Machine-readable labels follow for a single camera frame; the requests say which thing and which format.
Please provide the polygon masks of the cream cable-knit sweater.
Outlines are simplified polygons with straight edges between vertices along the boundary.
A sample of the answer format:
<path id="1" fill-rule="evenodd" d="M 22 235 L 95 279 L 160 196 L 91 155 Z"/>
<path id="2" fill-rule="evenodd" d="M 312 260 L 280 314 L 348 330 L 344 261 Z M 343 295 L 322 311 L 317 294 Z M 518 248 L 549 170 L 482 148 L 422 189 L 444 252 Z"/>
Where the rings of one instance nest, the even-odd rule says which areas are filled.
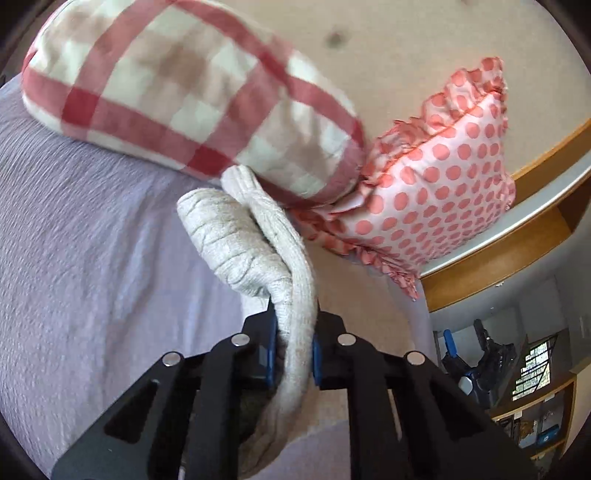
<path id="1" fill-rule="evenodd" d="M 276 311 L 280 382 L 240 449 L 238 476 L 248 479 L 280 455 L 308 391 L 318 315 L 314 270 L 300 234 L 249 167 L 228 168 L 219 189 L 187 192 L 176 211 L 212 273 Z"/>

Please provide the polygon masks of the wooden cluttered bookshelf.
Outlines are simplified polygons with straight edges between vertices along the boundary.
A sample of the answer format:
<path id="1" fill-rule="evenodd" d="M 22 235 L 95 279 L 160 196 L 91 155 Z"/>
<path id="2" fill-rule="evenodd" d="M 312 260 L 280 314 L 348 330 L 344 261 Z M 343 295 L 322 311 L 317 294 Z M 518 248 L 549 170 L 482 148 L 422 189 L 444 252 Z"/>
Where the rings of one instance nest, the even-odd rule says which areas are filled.
<path id="1" fill-rule="evenodd" d="M 575 400 L 576 375 L 569 371 L 534 393 L 491 409 L 489 415 L 543 479 L 567 449 Z"/>

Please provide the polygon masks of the wooden headboard shelf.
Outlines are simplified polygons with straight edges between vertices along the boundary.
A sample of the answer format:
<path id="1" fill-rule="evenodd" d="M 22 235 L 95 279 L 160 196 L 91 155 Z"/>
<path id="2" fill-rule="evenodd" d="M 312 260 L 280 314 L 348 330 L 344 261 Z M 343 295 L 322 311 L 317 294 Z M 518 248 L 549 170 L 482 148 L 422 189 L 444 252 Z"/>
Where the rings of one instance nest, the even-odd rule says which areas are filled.
<path id="1" fill-rule="evenodd" d="M 513 178 L 517 196 L 509 213 L 424 270 L 430 312 L 503 283 L 575 233 L 590 202 L 590 123 L 580 125 Z"/>

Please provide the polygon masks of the pink polka dot pillow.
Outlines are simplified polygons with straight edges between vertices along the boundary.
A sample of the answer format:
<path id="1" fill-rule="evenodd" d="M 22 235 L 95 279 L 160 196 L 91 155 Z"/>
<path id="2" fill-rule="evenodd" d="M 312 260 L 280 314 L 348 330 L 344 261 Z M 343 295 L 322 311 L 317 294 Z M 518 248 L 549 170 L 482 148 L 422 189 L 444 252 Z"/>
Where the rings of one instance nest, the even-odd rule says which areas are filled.
<path id="1" fill-rule="evenodd" d="M 487 230 L 515 200 L 504 165 L 506 96 L 500 58 L 456 71 L 420 116 L 395 121 L 374 141 L 351 193 L 294 211 L 301 234 L 418 298 L 423 266 Z"/>

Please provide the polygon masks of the red white checked pillow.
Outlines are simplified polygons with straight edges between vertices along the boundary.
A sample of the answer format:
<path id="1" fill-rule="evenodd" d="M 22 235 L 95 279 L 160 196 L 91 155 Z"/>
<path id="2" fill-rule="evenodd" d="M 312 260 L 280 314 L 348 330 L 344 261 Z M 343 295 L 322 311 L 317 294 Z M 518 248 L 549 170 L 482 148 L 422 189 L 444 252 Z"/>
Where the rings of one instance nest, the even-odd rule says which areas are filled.
<path id="1" fill-rule="evenodd" d="M 338 200 L 365 162 L 345 93 L 217 2 L 66 2 L 21 79 L 27 110 L 57 133 L 202 180 L 245 165 L 286 205 Z"/>

